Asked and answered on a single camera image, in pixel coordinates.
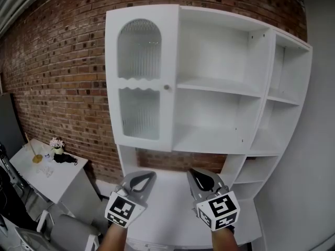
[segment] white cabinet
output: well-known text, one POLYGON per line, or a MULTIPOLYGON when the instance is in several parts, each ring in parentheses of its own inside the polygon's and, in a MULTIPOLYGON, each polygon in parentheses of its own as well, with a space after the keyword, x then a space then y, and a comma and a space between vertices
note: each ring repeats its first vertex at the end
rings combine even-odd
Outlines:
MULTIPOLYGON (((219 176, 241 205, 235 237, 238 244, 261 237, 253 198, 297 125, 311 46, 255 19, 179 5, 107 12, 105 45, 108 101, 123 173, 143 169, 135 147, 228 154, 219 176)), ((210 247, 210 232, 197 225, 191 210, 186 174, 155 171, 148 210, 130 227, 129 237, 210 247), (147 230, 139 229, 143 222, 147 230)))
POLYGON ((106 82, 115 142, 171 150, 179 6, 107 12, 106 82))

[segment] forearm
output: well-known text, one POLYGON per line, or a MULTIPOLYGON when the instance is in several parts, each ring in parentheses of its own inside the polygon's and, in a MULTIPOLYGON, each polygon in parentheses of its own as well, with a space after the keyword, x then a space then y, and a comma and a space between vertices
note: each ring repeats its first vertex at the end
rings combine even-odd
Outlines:
POLYGON ((233 233, 226 228, 211 233, 214 251, 238 251, 233 233))
POLYGON ((112 224, 97 251, 124 251, 128 229, 112 224))

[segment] floor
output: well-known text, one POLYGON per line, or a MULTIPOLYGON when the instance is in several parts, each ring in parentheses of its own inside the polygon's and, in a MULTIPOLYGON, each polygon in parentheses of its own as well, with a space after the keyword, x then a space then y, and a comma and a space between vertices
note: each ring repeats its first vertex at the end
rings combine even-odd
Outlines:
MULTIPOLYGON (((48 210, 54 220, 61 214, 62 210, 52 202, 45 202, 41 197, 39 197, 33 190, 29 191, 29 188, 25 191, 25 195, 22 197, 23 202, 26 203, 26 209, 33 220, 38 220, 43 210, 48 210)), ((97 209, 96 216, 92 222, 92 225, 99 229, 102 234, 107 231, 107 220, 104 218, 104 212, 107 206, 108 200, 103 199, 100 207, 97 209)), ((0 247, 7 251, 19 251, 21 249, 20 239, 15 233, 14 225, 5 219, 8 228, 8 237, 6 237, 0 231, 0 247)), ((240 251, 247 251, 247 246, 241 246, 240 251)))

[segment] cable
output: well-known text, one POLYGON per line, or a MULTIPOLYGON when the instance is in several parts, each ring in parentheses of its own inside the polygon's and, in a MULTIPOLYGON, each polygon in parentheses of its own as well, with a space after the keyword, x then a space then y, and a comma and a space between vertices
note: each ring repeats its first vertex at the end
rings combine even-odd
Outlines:
POLYGON ((21 246, 21 244, 19 244, 19 245, 16 245, 16 246, 10 246, 9 248, 7 248, 7 251, 9 251, 12 248, 16 248, 16 247, 21 247, 21 250, 22 250, 22 246, 21 246))
POLYGON ((1 184, 0 184, 0 188, 1 188, 1 190, 0 191, 2 191, 2 193, 4 194, 4 196, 5 196, 5 198, 6 198, 6 202, 5 202, 5 205, 4 205, 4 208, 3 209, 5 209, 5 207, 6 207, 6 205, 7 205, 7 196, 6 196, 6 194, 5 194, 5 192, 3 191, 3 183, 2 183, 2 177, 1 177, 1 174, 0 174, 0 180, 1 180, 1 184))
MULTIPOLYGON (((45 210, 48 210, 50 207, 52 207, 54 205, 54 203, 52 203, 51 205, 49 205, 48 207, 47 207, 47 209, 45 209, 45 210)), ((38 218, 43 214, 43 211, 42 211, 42 213, 40 213, 39 215, 38 215, 38 217, 35 219, 35 221, 37 221, 38 220, 38 218)))
POLYGON ((27 195, 27 198, 26 198, 26 200, 25 200, 25 205, 26 205, 26 203, 27 203, 27 201, 28 201, 28 198, 29 198, 30 192, 31 192, 31 187, 30 187, 30 189, 29 189, 29 191, 28 191, 28 195, 27 195))

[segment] black object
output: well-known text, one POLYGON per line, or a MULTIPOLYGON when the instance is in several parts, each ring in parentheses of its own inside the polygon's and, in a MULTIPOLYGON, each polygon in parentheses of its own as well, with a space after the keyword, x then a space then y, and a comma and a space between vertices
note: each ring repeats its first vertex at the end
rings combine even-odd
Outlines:
POLYGON ((197 184, 198 188, 202 191, 213 191, 213 187, 215 185, 214 180, 193 168, 189 169, 189 172, 192 174, 194 179, 197 179, 195 183, 197 184))
POLYGON ((11 159, 26 144, 13 105, 11 94, 0 95, 0 141, 7 149, 8 159, 11 159))
POLYGON ((22 191, 22 195, 24 194, 24 188, 27 186, 25 180, 19 175, 18 171, 15 167, 10 163, 9 157, 7 156, 7 151, 5 145, 3 145, 0 141, 0 162, 3 164, 5 170, 11 176, 13 180, 16 180, 18 187, 22 191))
POLYGON ((231 213, 232 211, 236 210, 236 206, 231 201, 228 195, 224 195, 214 200, 210 200, 208 204, 216 218, 219 218, 224 214, 231 213), (224 210, 222 205, 226 205, 227 209, 224 210))
POLYGON ((38 223, 27 213, 25 205, 10 183, 9 175, 1 166, 0 214, 20 228, 36 231, 38 223))
POLYGON ((251 245, 251 243, 247 243, 247 249, 248 249, 248 251, 252 251, 252 245, 251 245))
POLYGON ((57 162, 57 163, 64 163, 64 162, 67 162, 67 163, 74 163, 74 165, 77 165, 77 159, 72 157, 71 155, 69 154, 55 154, 53 159, 57 162))
POLYGON ((225 227, 226 229, 230 230, 233 234, 235 234, 235 227, 233 225, 229 225, 225 227))
POLYGON ((110 207, 110 211, 114 214, 119 215, 120 217, 129 220, 133 210, 135 209, 135 204, 130 201, 118 196, 112 206, 110 207))
POLYGON ((149 184, 151 178, 153 178, 155 175, 156 175, 155 172, 150 172, 150 173, 148 173, 146 175, 134 177, 130 181, 130 188, 131 188, 131 190, 134 191, 134 192, 143 192, 146 189, 147 185, 149 184), (141 183, 145 179, 147 179, 147 182, 144 184, 144 186, 142 187, 142 189, 140 189, 140 190, 133 189, 133 187, 135 187, 137 184, 141 183))

